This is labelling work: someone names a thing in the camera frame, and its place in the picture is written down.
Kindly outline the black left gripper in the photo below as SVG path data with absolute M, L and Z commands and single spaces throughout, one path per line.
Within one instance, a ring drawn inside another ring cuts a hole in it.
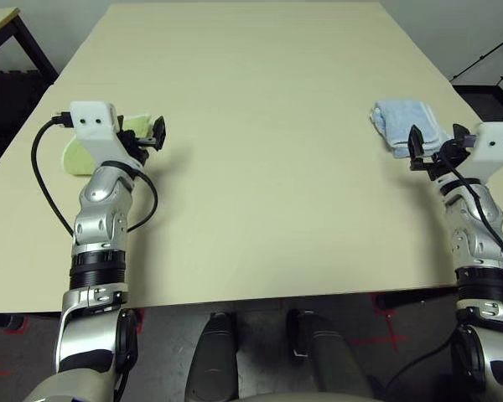
M 123 115 L 119 115 L 114 106 L 111 107 L 111 123 L 114 129 L 122 129 Z M 152 137 L 137 137 L 134 130 L 121 130 L 117 138 L 125 147 L 128 155 L 138 161 L 142 166 L 148 160 L 148 147 L 161 150 L 166 138 L 166 124 L 160 116 L 152 126 Z

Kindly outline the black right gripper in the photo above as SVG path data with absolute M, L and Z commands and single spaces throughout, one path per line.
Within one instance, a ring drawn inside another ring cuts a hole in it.
M 442 176 L 451 173 L 468 156 L 469 152 L 464 142 L 469 140 L 468 128 L 453 124 L 454 140 L 446 141 L 441 148 L 431 156 L 430 162 L 424 161 L 423 134 L 416 125 L 412 125 L 407 140 L 407 148 L 410 156 L 410 169 L 412 171 L 424 171 L 431 181 L 436 181 Z

